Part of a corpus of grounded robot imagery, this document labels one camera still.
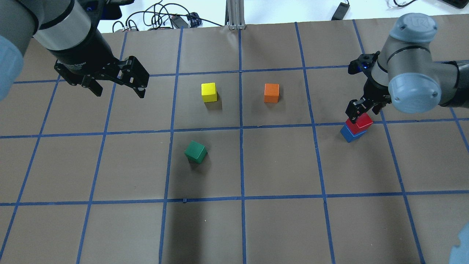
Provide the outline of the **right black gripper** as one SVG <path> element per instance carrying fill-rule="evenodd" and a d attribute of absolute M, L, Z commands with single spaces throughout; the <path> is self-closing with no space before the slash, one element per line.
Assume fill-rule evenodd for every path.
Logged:
<path fill-rule="evenodd" d="M 355 124 L 358 118 L 367 112 L 367 109 L 371 109 L 375 115 L 379 115 L 382 108 L 391 103 L 388 88 L 367 79 L 363 87 L 362 97 L 359 100 L 350 100 L 345 114 L 348 120 Z"/>

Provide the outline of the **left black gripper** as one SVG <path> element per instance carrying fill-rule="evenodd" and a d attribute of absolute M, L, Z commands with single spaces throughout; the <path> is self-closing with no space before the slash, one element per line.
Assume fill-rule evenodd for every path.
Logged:
<path fill-rule="evenodd" d="M 96 28 L 90 29 L 80 44 L 54 51 L 54 56 L 54 69 L 70 85 L 80 85 L 100 97 L 103 88 L 97 81 L 109 80 L 130 87 L 141 99 L 145 97 L 148 71 L 135 56 L 119 61 Z"/>

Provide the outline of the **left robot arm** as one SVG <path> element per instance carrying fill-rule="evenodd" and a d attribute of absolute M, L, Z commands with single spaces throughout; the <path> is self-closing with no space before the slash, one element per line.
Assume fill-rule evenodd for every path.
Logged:
<path fill-rule="evenodd" d="M 54 69 L 69 85 L 80 85 L 101 96 L 99 80 L 112 81 L 144 98 L 149 73 L 139 60 L 116 58 L 98 30 L 108 4 L 120 0 L 2 0 L 1 99 L 22 72 L 30 40 L 37 40 L 55 58 Z"/>

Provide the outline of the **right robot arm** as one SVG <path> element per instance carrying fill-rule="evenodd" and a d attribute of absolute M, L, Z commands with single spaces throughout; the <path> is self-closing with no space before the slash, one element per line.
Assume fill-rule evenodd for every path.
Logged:
<path fill-rule="evenodd" d="M 437 22 L 420 13 L 391 21 L 377 51 L 367 50 L 371 34 L 355 33 L 362 54 L 347 72 L 365 84 L 347 104 L 353 121 L 364 113 L 384 129 L 392 168 L 410 231 L 410 256 L 418 264 L 449 264 L 468 224 L 468 60 L 434 62 L 431 42 Z"/>

